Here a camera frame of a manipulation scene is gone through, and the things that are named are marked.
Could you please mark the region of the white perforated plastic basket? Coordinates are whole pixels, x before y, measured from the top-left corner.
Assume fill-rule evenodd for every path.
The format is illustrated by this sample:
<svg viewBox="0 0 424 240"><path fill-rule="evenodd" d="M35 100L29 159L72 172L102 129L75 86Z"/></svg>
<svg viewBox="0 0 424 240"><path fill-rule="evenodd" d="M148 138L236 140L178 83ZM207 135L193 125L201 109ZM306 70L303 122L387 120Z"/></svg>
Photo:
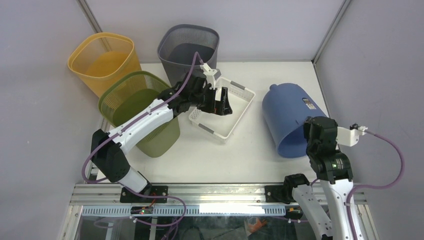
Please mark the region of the white perforated plastic basket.
<svg viewBox="0 0 424 240"><path fill-rule="evenodd" d="M220 77L216 86L219 90L222 87L227 88L232 114L219 116L194 109L188 115L188 119L193 126L225 144L253 102L256 93L225 77Z"/></svg>

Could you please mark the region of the blue plastic bucket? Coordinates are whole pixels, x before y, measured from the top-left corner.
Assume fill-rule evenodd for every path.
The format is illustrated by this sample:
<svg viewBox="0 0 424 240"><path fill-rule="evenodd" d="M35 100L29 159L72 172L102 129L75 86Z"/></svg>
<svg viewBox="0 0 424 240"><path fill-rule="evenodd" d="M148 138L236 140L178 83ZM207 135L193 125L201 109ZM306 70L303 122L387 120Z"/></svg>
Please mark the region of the blue plastic bucket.
<svg viewBox="0 0 424 240"><path fill-rule="evenodd" d="M324 113L306 91L294 83L272 84L262 100L262 113L278 155L293 159L306 155L304 122Z"/></svg>

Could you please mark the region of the grey mesh waste bin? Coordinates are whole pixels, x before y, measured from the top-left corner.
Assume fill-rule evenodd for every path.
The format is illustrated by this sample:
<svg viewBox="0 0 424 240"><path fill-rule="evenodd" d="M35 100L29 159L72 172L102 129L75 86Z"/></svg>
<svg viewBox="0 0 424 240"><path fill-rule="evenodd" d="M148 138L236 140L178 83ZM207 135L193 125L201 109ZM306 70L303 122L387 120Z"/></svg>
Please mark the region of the grey mesh waste bin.
<svg viewBox="0 0 424 240"><path fill-rule="evenodd" d="M185 79L194 54L209 67L217 67L220 36L217 31L205 26L178 24L171 27L163 36L157 48L168 81L171 86Z"/></svg>

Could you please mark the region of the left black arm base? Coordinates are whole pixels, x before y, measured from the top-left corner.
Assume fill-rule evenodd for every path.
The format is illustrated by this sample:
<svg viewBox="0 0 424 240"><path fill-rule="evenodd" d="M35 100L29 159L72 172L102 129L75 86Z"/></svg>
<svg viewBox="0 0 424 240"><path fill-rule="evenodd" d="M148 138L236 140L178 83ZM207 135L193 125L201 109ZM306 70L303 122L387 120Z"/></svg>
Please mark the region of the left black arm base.
<svg viewBox="0 0 424 240"><path fill-rule="evenodd" d="M144 192L140 192L140 195L146 195L146 196L158 196L160 198L148 198L148 197L140 197L130 190L128 190L126 187L123 187L121 190L121 195L119 202L120 203L126 203L126 204L151 204L152 202L155 203L167 203L167 198L164 196L168 196L168 190L169 187L167 185L153 185L148 190Z"/></svg>

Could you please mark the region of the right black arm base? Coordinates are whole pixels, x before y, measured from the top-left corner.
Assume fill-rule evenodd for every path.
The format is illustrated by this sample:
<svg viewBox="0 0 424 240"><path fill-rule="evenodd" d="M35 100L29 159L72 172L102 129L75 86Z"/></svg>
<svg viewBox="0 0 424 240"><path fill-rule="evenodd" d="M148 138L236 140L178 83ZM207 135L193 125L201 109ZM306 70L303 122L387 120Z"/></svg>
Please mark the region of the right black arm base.
<svg viewBox="0 0 424 240"><path fill-rule="evenodd" d="M303 173L287 175L283 183L277 185L265 185L265 201L267 203L294 203L293 189L300 185L310 185L309 180Z"/></svg>

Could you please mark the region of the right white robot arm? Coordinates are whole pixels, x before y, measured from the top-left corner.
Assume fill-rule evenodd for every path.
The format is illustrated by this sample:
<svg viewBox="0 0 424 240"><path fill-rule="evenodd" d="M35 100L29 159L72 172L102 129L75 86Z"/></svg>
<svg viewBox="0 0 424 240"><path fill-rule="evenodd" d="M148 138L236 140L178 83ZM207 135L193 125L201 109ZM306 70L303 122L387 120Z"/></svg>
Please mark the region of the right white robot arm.
<svg viewBox="0 0 424 240"><path fill-rule="evenodd" d="M354 215L353 171L349 158L337 146L352 147L365 135L366 126L339 127L326 116L309 116L303 124L306 155L320 182L329 212L322 209L312 184L302 173L284 178L281 202L298 203L318 240L362 240L358 217Z"/></svg>

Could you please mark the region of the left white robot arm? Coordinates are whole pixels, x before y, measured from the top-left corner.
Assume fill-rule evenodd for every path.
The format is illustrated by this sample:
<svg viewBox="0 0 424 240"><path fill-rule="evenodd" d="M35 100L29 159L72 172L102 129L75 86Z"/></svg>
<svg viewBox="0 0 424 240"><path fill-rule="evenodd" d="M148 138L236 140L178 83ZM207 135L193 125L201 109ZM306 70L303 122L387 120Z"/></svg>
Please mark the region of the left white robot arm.
<svg viewBox="0 0 424 240"><path fill-rule="evenodd" d="M131 197L145 203L151 196L151 183L130 166L126 155L143 138L158 127L185 113L190 107L218 116L232 114L228 89L217 95L218 69L186 74L185 80L163 90L150 105L122 125L109 132L97 130L92 135L88 160L111 183L119 183L131 190Z"/></svg>

